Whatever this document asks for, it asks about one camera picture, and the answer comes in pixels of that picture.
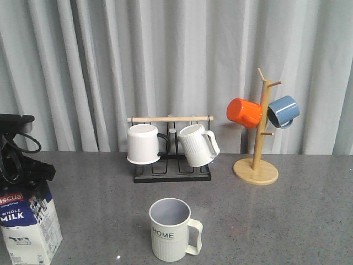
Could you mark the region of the black gloved left hand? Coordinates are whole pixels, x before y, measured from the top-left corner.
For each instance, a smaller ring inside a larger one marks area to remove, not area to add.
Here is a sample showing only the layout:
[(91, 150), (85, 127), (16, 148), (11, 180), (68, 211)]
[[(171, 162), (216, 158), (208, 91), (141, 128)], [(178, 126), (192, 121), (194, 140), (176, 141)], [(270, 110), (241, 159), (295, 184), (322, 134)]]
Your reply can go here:
[(48, 181), (56, 170), (53, 165), (30, 157), (19, 159), (11, 153), (1, 157), (1, 192), (23, 191), (43, 200), (47, 197)]

